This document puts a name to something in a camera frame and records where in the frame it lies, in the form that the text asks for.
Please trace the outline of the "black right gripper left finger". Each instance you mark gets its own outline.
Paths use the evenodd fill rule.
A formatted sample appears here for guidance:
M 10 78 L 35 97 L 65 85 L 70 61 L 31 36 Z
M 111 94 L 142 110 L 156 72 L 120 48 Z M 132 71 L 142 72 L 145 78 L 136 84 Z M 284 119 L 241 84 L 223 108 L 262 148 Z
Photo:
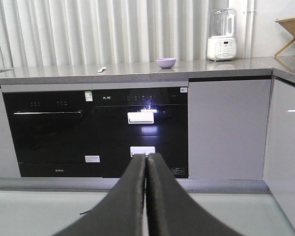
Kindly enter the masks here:
M 136 154 L 110 192 L 57 236 L 141 236 L 146 156 Z

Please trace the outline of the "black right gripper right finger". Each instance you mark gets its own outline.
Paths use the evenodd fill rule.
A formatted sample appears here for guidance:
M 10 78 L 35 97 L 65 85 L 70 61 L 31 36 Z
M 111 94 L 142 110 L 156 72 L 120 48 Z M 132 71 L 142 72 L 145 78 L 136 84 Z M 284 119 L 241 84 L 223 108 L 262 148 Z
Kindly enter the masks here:
M 238 236 L 197 204 L 159 153 L 147 157 L 147 223 L 151 236 Z

